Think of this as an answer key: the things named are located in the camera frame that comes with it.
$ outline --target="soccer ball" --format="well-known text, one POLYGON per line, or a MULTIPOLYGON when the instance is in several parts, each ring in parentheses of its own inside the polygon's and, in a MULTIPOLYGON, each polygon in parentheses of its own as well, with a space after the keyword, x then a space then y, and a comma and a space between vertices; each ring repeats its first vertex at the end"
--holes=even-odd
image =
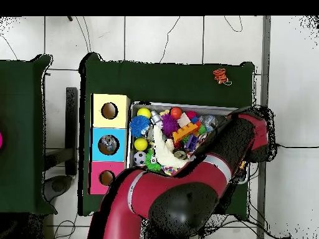
POLYGON ((145 166, 146 153, 143 151, 138 151, 134 155, 134 161, 137 166, 145 166))

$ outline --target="green spiky ball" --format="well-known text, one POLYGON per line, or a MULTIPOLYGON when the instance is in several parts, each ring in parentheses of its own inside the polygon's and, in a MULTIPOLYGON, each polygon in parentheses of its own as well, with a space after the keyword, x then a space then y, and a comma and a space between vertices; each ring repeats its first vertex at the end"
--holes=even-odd
POLYGON ((153 155, 153 150, 150 148, 146 154, 146 159, 145 159, 145 164, 146 164, 147 168, 150 171, 154 171, 154 172, 161 171, 162 167, 158 162, 151 163, 152 155, 153 155))

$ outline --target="toy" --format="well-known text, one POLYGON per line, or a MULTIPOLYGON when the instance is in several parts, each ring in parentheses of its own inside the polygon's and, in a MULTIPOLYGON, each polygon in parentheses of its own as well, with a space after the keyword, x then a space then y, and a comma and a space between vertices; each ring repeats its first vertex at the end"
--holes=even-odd
POLYGON ((194 117, 197 117, 197 114, 196 114, 196 112, 194 112, 194 111, 187 111, 185 114, 187 115, 187 117, 188 117, 189 119, 192 119, 192 118, 194 118, 194 117))
POLYGON ((177 157, 178 159, 187 159, 186 153, 182 150, 176 151, 174 153, 174 156, 177 157))
POLYGON ((168 166, 161 166, 163 172, 169 176, 172 176, 175 172, 178 171, 177 167, 168 167, 168 166))
POLYGON ((159 113, 160 116, 165 115, 165 114, 169 114, 169 110, 165 110, 165 111, 159 113))
POLYGON ((138 138, 134 142, 134 147, 137 151, 144 151, 147 148, 147 140, 145 138, 138 138))
POLYGON ((183 167, 187 163, 187 161, 178 159, 171 151, 169 151, 165 142, 163 141, 162 134, 163 132, 160 130, 160 128, 154 126, 154 150, 158 163, 171 167, 183 167))
POLYGON ((147 168, 150 171, 155 171, 156 172, 156 171, 160 171, 161 170, 161 165, 159 165, 157 163, 157 158, 154 155, 154 152, 153 152, 153 150, 151 148, 148 150, 148 153, 147 153, 146 159, 145 159, 145 163, 146 163, 147 168))
POLYGON ((174 142, 180 141, 185 136, 188 136, 189 134, 194 132, 196 129, 197 129, 197 125, 193 123, 189 123, 187 126, 183 126, 182 128, 179 128, 177 132, 173 132, 174 142))
POLYGON ((173 152, 173 150, 175 149, 174 142, 170 138, 165 141, 165 145, 169 149, 169 151, 171 151, 171 152, 173 152))
POLYGON ((183 126, 186 126, 187 124, 189 124, 191 122, 191 120, 189 120, 189 118, 187 117, 186 113, 183 113, 180 117, 180 119, 177 120, 177 123, 179 124, 179 126, 182 128, 183 126))
POLYGON ((215 80, 218 81, 218 84, 226 84, 231 85, 232 82, 228 82, 228 78, 226 77, 226 70, 224 68, 219 68, 212 72, 215 75, 215 80))
POLYGON ((142 135, 146 134, 150 128, 150 121, 143 115, 135 116, 130 123, 130 128, 131 135, 140 138, 142 135))
POLYGON ((171 109, 171 116, 172 116, 175 120, 180 119, 181 115, 182 115, 182 110, 181 110, 179 107, 173 107, 173 108, 171 109))
POLYGON ((192 122, 193 124, 195 124, 195 123, 198 121, 198 117, 195 116, 195 117, 193 117, 193 118, 190 118, 190 120, 191 120, 191 122, 192 122))
POLYGON ((170 115, 165 114, 162 116, 163 119, 163 132, 167 137, 172 135, 172 132, 177 131, 178 123, 177 121, 170 115))
POLYGON ((201 135, 205 132, 207 132, 205 126, 203 124, 201 124, 201 127, 198 129, 198 134, 201 135))
POLYGON ((189 149, 190 151, 193 151, 196 147, 197 141, 198 141, 198 137, 191 134, 189 136, 188 142, 185 144, 185 148, 189 149))
POLYGON ((137 111, 137 116, 145 116, 147 119, 150 119, 151 118, 151 112, 149 111, 149 109, 145 108, 145 107, 142 107, 140 108, 138 111, 137 111))
POLYGON ((213 115, 200 116, 199 121, 205 126, 208 132, 211 132, 217 126, 217 119, 213 115))
POLYGON ((138 151, 134 154, 134 162, 139 167, 145 166, 146 153, 143 151, 138 151))
POLYGON ((152 124, 157 125, 159 128, 163 128, 162 117, 159 114, 157 114, 155 110, 151 112, 151 122, 152 124))

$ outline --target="red robot arm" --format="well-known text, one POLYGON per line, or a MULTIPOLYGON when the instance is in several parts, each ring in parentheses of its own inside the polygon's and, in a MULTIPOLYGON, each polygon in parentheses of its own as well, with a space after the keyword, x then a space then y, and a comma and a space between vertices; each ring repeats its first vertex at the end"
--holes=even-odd
POLYGON ((141 220, 189 237, 214 212, 244 158, 267 156, 266 122, 250 108, 231 113, 174 177, 124 170, 95 213, 88 239, 140 239, 141 220))

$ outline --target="dark green table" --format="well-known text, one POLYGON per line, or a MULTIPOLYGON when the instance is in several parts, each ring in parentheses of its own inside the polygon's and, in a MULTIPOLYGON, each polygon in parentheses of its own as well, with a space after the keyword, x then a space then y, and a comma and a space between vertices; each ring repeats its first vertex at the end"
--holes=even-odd
MULTIPOLYGON (((103 197, 87 194, 92 93, 127 95, 131 101, 241 108, 252 104, 254 70, 251 62, 238 66, 104 62, 99 54, 87 54, 79 68, 80 116, 83 116, 80 117, 79 214, 97 211, 103 197), (218 68, 226 69, 231 86, 216 82, 212 71, 218 68)), ((247 219, 247 184, 236 188, 226 213, 247 219)))

